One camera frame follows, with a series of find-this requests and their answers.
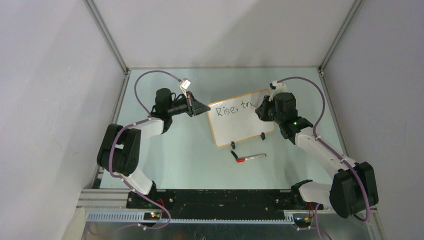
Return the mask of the black marker cap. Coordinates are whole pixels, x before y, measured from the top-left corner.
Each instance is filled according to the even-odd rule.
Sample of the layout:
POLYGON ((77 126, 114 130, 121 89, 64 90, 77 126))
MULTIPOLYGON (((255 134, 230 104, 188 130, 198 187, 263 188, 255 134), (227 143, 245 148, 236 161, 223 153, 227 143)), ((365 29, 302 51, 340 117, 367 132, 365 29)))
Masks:
POLYGON ((236 160, 239 159, 238 155, 233 150, 231 150, 230 152, 236 160))

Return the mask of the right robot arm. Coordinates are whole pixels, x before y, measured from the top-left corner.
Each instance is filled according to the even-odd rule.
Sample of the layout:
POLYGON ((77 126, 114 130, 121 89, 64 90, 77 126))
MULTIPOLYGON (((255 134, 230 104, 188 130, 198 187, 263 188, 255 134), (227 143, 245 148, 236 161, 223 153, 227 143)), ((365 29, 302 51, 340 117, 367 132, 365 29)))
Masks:
POLYGON ((282 137, 314 157, 331 178, 331 184, 311 179, 294 184, 290 201, 295 208, 304 209, 316 203, 346 219, 379 203, 374 168, 366 161, 358 163, 338 153, 327 144, 314 125, 298 115, 296 98, 291 92, 265 95, 255 113, 261 121, 277 124, 282 137))

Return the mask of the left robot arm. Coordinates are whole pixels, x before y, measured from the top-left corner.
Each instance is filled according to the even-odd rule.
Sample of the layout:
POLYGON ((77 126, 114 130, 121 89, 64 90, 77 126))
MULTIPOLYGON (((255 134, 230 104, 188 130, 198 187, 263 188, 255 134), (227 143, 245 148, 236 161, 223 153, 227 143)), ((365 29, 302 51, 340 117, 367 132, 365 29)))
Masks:
POLYGON ((141 141, 166 133, 174 116, 194 117, 210 110, 190 91, 176 95, 168 88, 161 88, 156 91, 154 105, 146 119, 127 126, 112 123, 107 127, 97 154, 97 165, 140 193, 138 201, 145 208, 153 208, 158 202, 158 194, 152 191, 154 181, 138 167, 141 141))

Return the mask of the yellow framed whiteboard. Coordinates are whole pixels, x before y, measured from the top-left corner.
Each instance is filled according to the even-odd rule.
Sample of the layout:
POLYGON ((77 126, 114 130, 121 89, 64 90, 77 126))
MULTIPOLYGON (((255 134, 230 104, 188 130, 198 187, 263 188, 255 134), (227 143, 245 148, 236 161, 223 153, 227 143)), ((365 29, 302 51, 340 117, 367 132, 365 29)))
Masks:
POLYGON ((275 123, 261 121, 252 109, 269 94, 268 89, 261 89, 210 103, 207 114, 215 146, 226 147, 273 132, 275 123))

